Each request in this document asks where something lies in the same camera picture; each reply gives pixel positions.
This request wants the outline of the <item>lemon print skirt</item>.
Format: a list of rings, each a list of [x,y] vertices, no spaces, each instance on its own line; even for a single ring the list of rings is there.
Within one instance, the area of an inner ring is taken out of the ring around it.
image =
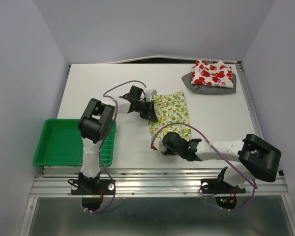
[[[184,93],[182,91],[168,95],[154,95],[154,110],[157,122],[148,123],[151,136],[162,138],[168,132],[176,132],[186,140],[191,139],[191,129],[182,123],[189,124],[189,115]]]

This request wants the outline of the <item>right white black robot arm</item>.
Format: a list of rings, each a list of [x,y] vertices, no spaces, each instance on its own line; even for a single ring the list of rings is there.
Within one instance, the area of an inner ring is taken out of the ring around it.
[[[202,139],[186,140],[169,132],[155,145],[166,155],[177,155],[193,161],[224,160],[224,167],[215,179],[207,180],[206,193],[228,193],[244,182],[275,182],[281,151],[254,134],[243,140],[209,143]]]

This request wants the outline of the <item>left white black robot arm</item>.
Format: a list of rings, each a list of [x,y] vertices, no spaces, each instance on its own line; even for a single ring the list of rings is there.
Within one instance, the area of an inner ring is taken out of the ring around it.
[[[125,95],[117,98],[107,94],[104,102],[92,98],[87,104],[78,124],[83,142],[83,161],[75,191],[82,194],[97,194],[100,191],[100,152],[104,140],[108,137],[117,115],[136,112],[142,119],[157,122],[152,97],[155,89],[148,90],[132,86]]]

